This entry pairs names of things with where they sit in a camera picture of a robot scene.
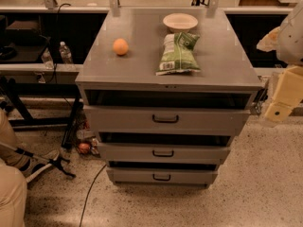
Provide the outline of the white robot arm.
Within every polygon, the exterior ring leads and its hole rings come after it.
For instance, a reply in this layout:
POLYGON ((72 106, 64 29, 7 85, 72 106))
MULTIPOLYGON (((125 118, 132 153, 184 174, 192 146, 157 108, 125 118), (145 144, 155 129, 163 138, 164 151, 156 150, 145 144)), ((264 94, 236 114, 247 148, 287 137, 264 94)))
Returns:
POLYGON ((275 51, 280 61, 288 64, 278 76, 276 89, 263 113, 265 120, 284 121, 303 100, 303 1, 257 44, 257 49, 275 51))

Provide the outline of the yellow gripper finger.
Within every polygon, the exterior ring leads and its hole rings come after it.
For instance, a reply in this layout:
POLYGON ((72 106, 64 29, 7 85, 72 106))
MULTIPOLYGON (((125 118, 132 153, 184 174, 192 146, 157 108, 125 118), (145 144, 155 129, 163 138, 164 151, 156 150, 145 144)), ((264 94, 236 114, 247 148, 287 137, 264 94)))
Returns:
POLYGON ((275 51, 277 49, 277 37, 280 27, 272 29, 257 44, 257 49, 264 52, 275 51))
POLYGON ((279 102, 271 102, 264 113, 264 117, 271 122, 282 122, 292 112, 292 108, 279 102))

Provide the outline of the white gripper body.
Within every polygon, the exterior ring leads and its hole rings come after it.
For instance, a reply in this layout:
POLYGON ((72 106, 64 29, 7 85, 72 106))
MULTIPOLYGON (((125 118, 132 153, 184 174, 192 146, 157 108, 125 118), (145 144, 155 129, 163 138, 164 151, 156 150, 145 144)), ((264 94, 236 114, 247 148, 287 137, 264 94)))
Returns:
POLYGON ((303 100, 303 67, 289 66, 278 77, 275 103, 297 106, 303 100))

